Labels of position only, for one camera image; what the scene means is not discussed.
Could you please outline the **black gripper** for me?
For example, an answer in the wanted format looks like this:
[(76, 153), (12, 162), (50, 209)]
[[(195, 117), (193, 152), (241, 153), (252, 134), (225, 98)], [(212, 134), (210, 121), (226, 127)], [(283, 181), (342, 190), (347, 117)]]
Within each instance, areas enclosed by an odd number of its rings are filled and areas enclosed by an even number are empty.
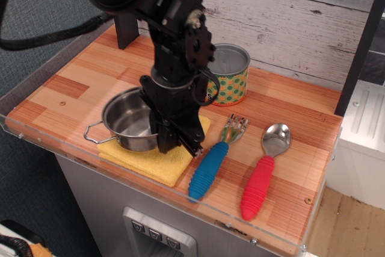
[(200, 105), (191, 90), (163, 88), (148, 75), (140, 78), (140, 84), (140, 96), (150, 108), (150, 128), (158, 135), (160, 153), (183, 146), (194, 158), (201, 155), (204, 131), (199, 119)]

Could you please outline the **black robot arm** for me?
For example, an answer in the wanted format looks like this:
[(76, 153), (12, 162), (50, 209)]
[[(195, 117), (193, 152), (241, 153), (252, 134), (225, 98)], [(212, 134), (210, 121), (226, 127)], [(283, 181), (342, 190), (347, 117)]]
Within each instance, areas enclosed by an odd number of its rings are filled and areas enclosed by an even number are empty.
[(142, 100), (150, 108), (150, 127), (158, 149), (183, 146), (192, 156), (202, 152), (205, 138), (199, 109), (209, 105), (207, 84), (215, 80), (208, 64), (215, 46), (205, 25), (202, 0), (90, 0), (112, 15), (132, 14), (147, 22), (155, 47), (155, 63), (140, 78)]

